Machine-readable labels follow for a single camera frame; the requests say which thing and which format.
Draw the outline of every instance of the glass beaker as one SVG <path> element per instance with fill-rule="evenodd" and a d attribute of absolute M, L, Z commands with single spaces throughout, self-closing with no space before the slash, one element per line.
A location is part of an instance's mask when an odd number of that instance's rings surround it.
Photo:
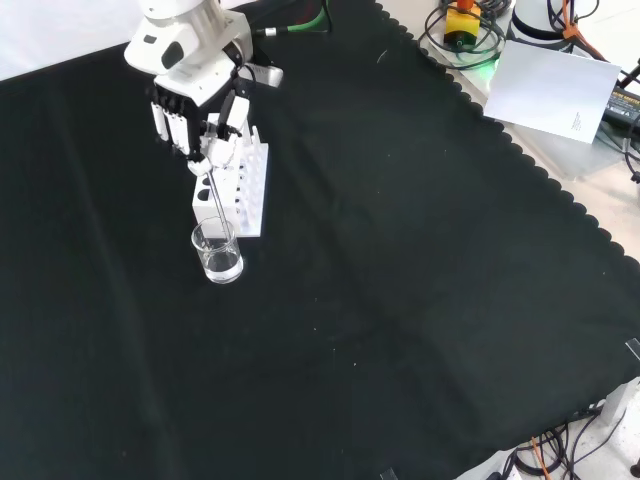
<path fill-rule="evenodd" d="M 227 222 L 227 227 L 231 235 L 228 240 L 220 217 L 210 217 L 200 222 L 191 234 L 191 243 L 198 251 L 204 273 L 214 283 L 233 282 L 244 267 L 231 222 Z"/>

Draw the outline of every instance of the black cloth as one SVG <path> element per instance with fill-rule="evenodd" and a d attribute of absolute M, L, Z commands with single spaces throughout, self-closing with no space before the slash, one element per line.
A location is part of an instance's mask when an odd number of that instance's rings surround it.
<path fill-rule="evenodd" d="M 637 264 L 369 0 L 265 39 L 263 234 L 206 280 L 194 179 L 114 48 L 0 86 L 0 476 L 459 475 L 637 374 Z"/>

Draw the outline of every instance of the orange cable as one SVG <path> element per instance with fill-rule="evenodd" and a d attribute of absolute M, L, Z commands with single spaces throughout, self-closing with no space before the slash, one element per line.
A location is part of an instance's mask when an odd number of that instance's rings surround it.
<path fill-rule="evenodd" d="M 585 46 L 591 50 L 590 53 L 592 53 L 594 57 L 598 58 L 598 60 L 605 60 L 604 56 L 587 41 L 584 35 L 582 35 L 578 26 L 573 23 L 573 19 L 569 19 L 569 4 L 567 0 L 562 0 L 562 16 L 564 17 L 564 24 L 566 25 L 564 32 L 562 32 L 564 38 L 569 40 L 572 37 L 577 37 L 578 40 L 584 43 Z"/>
<path fill-rule="evenodd" d="M 544 478 L 546 480 L 551 480 L 551 477 L 549 476 L 549 472 L 547 472 L 547 467 L 545 466 L 544 461 L 540 456 L 540 452 L 538 451 L 538 445 L 536 445 L 536 439 L 534 437 L 531 437 L 531 443 L 533 444 L 533 451 L 536 452 L 536 457 L 538 457 L 538 462 L 540 462 L 540 465 L 542 466 L 542 471 L 544 472 Z"/>

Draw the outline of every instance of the scalloped edge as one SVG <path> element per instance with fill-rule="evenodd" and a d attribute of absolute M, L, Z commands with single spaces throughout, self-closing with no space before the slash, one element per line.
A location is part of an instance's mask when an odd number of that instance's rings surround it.
<path fill-rule="evenodd" d="M 391 26 L 392 29 L 396 32 L 396 34 L 403 41 L 410 42 L 414 48 L 419 48 L 418 41 L 415 39 L 413 34 L 409 33 L 407 28 L 404 25 L 401 25 L 398 20 L 393 18 L 391 14 L 384 9 L 383 5 L 378 3 L 376 0 L 367 0 L 367 1 L 373 4 L 373 7 L 378 11 L 380 15 L 380 19 L 386 24 L 388 24 L 389 26 Z M 454 85 L 456 90 L 458 90 L 458 95 L 460 95 L 468 104 L 470 104 L 474 110 L 477 110 L 478 113 L 482 113 L 484 111 L 482 105 L 480 105 L 478 102 L 475 102 L 473 100 L 472 96 L 464 90 L 463 85 L 457 82 L 455 77 L 451 73 L 449 73 L 444 66 L 440 65 L 437 59 L 433 58 L 430 55 L 430 52 L 428 50 L 424 50 L 424 51 L 429 53 L 429 55 L 427 55 L 427 58 L 432 60 L 433 66 L 435 67 L 435 69 L 440 71 L 440 73 L 442 73 L 444 77 L 452 85 Z M 556 195 L 558 195 L 559 197 L 563 197 L 561 201 L 564 203 L 568 203 L 569 208 L 573 210 L 572 213 L 575 216 L 577 216 L 577 214 L 580 214 L 584 222 L 586 222 L 590 227 L 595 227 L 596 231 L 599 232 L 602 238 L 606 240 L 606 242 L 608 243 L 608 247 L 612 251 L 613 256 L 618 257 L 620 260 L 622 260 L 623 266 L 626 267 L 626 269 L 628 269 L 629 272 L 631 272 L 634 275 L 640 275 L 640 262 L 638 262 L 638 260 L 636 260 L 634 257 L 626 255 L 624 247 L 618 242 L 615 242 L 612 240 L 613 235 L 611 234 L 611 232 L 600 227 L 600 222 L 595 216 L 590 215 L 588 213 L 587 207 L 580 202 L 576 202 L 573 194 L 567 190 L 564 190 L 559 181 L 553 178 L 549 178 L 549 172 L 545 167 L 541 166 L 539 163 L 536 163 L 535 158 L 524 153 L 523 147 L 518 143 L 514 142 L 513 137 L 509 135 L 507 132 L 505 132 L 505 126 L 502 122 L 493 120 L 490 118 L 486 118 L 486 117 L 483 117 L 483 119 L 486 120 L 487 122 L 490 122 L 490 123 L 493 123 L 494 125 L 499 126 L 500 128 L 499 137 L 503 141 L 506 141 L 509 144 L 508 146 L 510 148 L 512 149 L 515 148 L 519 150 L 520 158 L 523 160 L 522 162 L 523 166 L 531 169 L 532 173 L 535 176 L 538 176 L 538 177 L 544 176 L 544 180 L 545 180 L 544 183 L 547 185 L 546 188 L 553 190 L 554 193 L 556 193 Z"/>

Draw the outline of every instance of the yellow device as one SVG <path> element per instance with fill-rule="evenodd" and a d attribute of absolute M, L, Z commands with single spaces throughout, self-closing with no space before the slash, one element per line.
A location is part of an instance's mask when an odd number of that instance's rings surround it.
<path fill-rule="evenodd" d="M 475 13 L 478 17 L 482 13 L 480 8 L 473 2 L 458 0 L 458 8 Z M 472 15 L 460 13 L 457 10 L 447 10 L 447 22 L 444 31 L 444 43 L 450 47 L 463 47 L 465 45 L 475 45 L 478 40 L 480 30 L 480 20 Z"/>

